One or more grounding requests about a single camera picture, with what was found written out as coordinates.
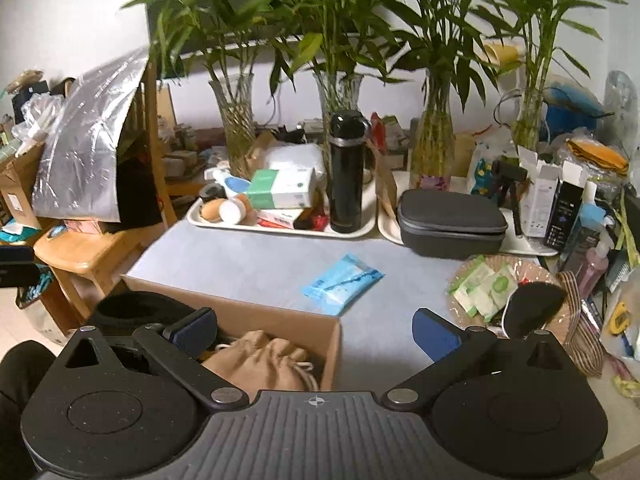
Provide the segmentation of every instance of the black carrying case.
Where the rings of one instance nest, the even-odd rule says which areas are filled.
[[[410,189],[400,197],[402,243],[420,256],[464,260],[500,250],[507,221],[484,196]]]

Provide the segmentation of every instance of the metal screw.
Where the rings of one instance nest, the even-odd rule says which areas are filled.
[[[386,398],[394,404],[411,404],[418,400],[418,393],[409,388],[395,388],[386,394]]]
[[[218,388],[211,393],[211,399],[220,404],[233,404],[242,399],[242,391],[237,388]]]

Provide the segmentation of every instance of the white tray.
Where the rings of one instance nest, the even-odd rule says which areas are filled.
[[[409,189],[409,172],[394,171],[396,186],[398,186],[398,198]],[[458,193],[466,192],[466,178],[454,176],[451,178],[450,191]],[[533,238],[518,238],[513,227],[513,212],[510,209],[500,209],[507,221],[507,232],[500,247],[501,253],[520,254],[522,256],[556,256],[558,251],[545,247],[541,241]],[[391,218],[384,208],[378,211],[378,229],[387,240],[398,245],[404,245],[400,235],[398,222]]]
[[[367,184],[362,190],[362,227],[349,234],[337,233],[328,225],[324,231],[306,231],[302,229],[277,229],[273,227],[262,227],[258,225],[258,218],[255,212],[249,213],[241,224],[231,225],[222,222],[207,222],[200,216],[200,206],[202,199],[198,199],[187,211],[186,219],[189,223],[198,227],[208,227],[212,229],[233,229],[240,231],[255,231],[258,233],[273,233],[279,235],[293,236],[319,236],[325,238],[359,238],[368,234],[376,225],[376,186],[373,182]]]

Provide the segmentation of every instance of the light blue tablecloth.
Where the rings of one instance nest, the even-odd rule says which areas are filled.
[[[446,286],[460,262],[413,254],[384,238],[267,235],[178,222],[128,272],[150,282],[239,301],[314,312],[302,288],[353,253],[385,274],[342,313],[334,387],[381,394],[430,359],[414,343],[411,320],[427,307],[452,320]]]

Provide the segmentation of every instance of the green and white box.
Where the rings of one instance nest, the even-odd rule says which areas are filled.
[[[257,170],[246,195],[254,209],[304,209],[313,205],[315,191],[312,168]]]

